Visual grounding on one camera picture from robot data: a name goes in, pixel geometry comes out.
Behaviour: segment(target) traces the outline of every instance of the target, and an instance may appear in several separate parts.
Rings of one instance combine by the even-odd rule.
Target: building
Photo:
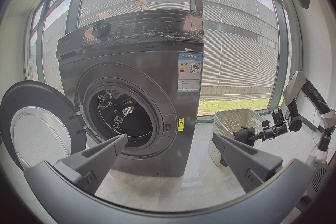
[[[190,0],[146,0],[149,9],[189,9]],[[201,100],[269,98],[278,61],[275,13],[256,0],[203,0],[206,20]],[[84,0],[79,26],[138,11],[134,0]],[[62,91],[57,41],[65,34],[67,12],[43,36],[46,81]]]

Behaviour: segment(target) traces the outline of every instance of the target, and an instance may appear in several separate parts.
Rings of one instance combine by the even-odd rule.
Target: yellow sticker
[[[184,118],[178,120],[178,131],[183,131],[184,129]]]

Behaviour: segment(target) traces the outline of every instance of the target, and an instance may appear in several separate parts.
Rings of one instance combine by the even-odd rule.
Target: control knob
[[[95,38],[103,38],[110,31],[110,24],[107,20],[99,20],[97,21],[92,28],[92,35]]]

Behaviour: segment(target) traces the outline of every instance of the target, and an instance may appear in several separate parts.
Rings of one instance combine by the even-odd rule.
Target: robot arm
[[[264,129],[260,134],[250,138],[250,140],[262,139],[263,141],[270,138],[275,138],[278,135],[288,132],[286,121],[288,121],[289,131],[297,132],[301,129],[302,121],[299,117],[299,112],[296,105],[296,98],[300,91],[303,91],[305,96],[313,104],[318,111],[318,116],[324,123],[325,129],[318,143],[318,148],[322,151],[328,149],[330,137],[336,125],[336,112],[331,110],[326,104],[321,94],[317,91],[314,85],[306,79],[302,71],[296,71],[287,87],[283,91],[285,104],[289,109],[290,117],[283,117],[281,109],[276,109],[272,112],[275,125],[269,126],[268,121],[263,122]]]

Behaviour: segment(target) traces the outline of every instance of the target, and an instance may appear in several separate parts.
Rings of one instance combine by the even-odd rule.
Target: protective plastic film
[[[203,14],[186,10],[146,10],[107,18],[108,33],[96,38],[96,23],[86,26],[83,52],[102,47],[161,41],[203,43]]]

